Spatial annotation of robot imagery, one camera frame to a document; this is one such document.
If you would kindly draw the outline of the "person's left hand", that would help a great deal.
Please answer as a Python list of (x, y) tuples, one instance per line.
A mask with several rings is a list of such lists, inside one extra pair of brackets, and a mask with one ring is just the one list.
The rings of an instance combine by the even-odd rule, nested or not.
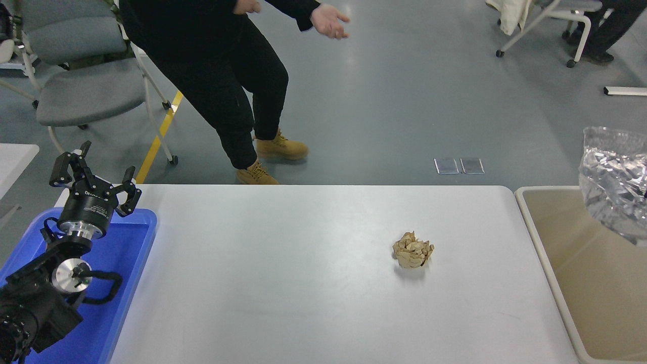
[(310, 22), (315, 30), (329, 39), (348, 39), (350, 34), (344, 24), (351, 21), (348, 15), (327, 3), (321, 3), (310, 14)]

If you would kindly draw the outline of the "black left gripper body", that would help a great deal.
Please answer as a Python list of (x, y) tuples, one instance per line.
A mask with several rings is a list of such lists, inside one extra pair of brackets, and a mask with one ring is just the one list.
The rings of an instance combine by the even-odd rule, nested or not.
[(69, 196), (58, 218), (58, 229), (68, 231), (71, 224), (81, 222), (93, 225), (99, 231), (107, 231), (116, 207), (116, 196), (98, 196), (86, 190), (69, 189)]

